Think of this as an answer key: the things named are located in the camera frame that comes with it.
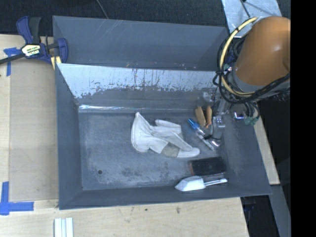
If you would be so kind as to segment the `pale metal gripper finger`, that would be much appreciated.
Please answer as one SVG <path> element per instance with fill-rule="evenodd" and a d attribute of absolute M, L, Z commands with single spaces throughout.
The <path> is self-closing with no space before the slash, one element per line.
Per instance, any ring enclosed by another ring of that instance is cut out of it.
<path fill-rule="evenodd" d="M 215 116 L 213 118 L 213 138 L 215 139 L 221 139 L 224 130 L 225 130 L 225 123 L 223 122 L 223 119 L 221 116 Z"/>

